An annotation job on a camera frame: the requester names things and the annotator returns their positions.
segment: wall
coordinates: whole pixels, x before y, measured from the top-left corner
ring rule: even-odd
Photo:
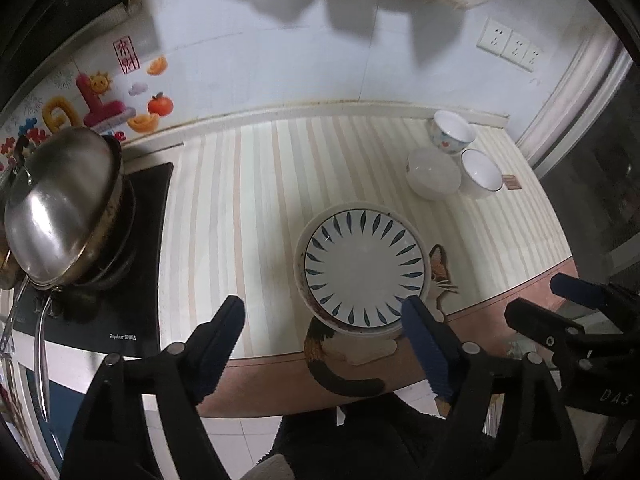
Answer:
[[[362,99],[507,114],[517,139],[596,16],[585,0],[492,0],[471,10],[425,0],[133,1],[142,11],[54,70],[3,125],[3,134],[15,138],[20,126],[29,129],[29,118],[40,136],[49,134],[42,109],[52,96],[64,97],[84,118],[89,108],[75,83],[78,73],[108,72],[112,82],[100,99],[121,101],[120,120],[146,114],[159,91],[172,100],[174,110],[155,130],[290,102]],[[535,73],[475,47],[488,16],[544,50]],[[123,36],[130,36],[140,61],[127,75],[113,46]],[[149,63],[161,54],[167,69],[149,75]],[[148,89],[131,95],[135,82]],[[109,130],[120,137],[138,136],[126,122],[111,122]],[[10,140],[0,152],[11,154]]]

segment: sun sticker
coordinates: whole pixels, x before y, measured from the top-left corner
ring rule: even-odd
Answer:
[[[91,80],[91,90],[95,94],[104,94],[107,90],[111,90],[111,83],[113,80],[109,77],[109,73],[96,72],[94,75],[89,76]]]

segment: white bowl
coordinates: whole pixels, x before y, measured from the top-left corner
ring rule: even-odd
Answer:
[[[356,336],[398,332],[401,302],[425,300],[431,264],[416,230],[395,212],[364,202],[329,208],[303,230],[296,285],[325,325]]]
[[[502,171],[478,150],[465,150],[460,155],[462,183],[460,191],[471,198],[485,198],[502,188]]]
[[[434,145],[445,153],[459,153],[476,140],[476,131],[465,118],[438,110],[429,125],[429,134]]]
[[[460,187],[460,168],[453,159],[433,148],[418,148],[409,154],[406,180],[411,189],[427,200],[443,200]]]

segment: blue patterned plate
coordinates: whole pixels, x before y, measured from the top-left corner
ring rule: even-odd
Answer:
[[[402,300],[423,296],[430,282],[414,230],[395,214],[372,207],[323,216],[305,229],[306,239],[298,245],[303,251],[298,278],[307,304],[340,332],[379,335],[398,329]]]

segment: pan handle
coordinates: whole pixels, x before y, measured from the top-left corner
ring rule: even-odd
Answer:
[[[25,277],[22,279],[22,283],[20,284],[20,288],[18,289],[18,293],[14,294],[14,304],[12,304],[11,310],[9,311],[9,316],[6,318],[4,330],[2,330],[2,337],[0,338],[0,355],[5,353],[6,347],[9,344],[9,337],[11,336],[11,331],[14,329],[15,314],[18,311],[18,302],[22,297],[24,289],[27,288],[28,283],[29,277],[25,275]]]
[[[47,302],[44,304],[38,322],[36,324],[36,335],[33,342],[33,371],[36,376],[36,398],[38,407],[45,422],[49,422],[49,369],[47,367],[47,350],[44,346],[44,321],[51,307],[53,292],[49,293]]]

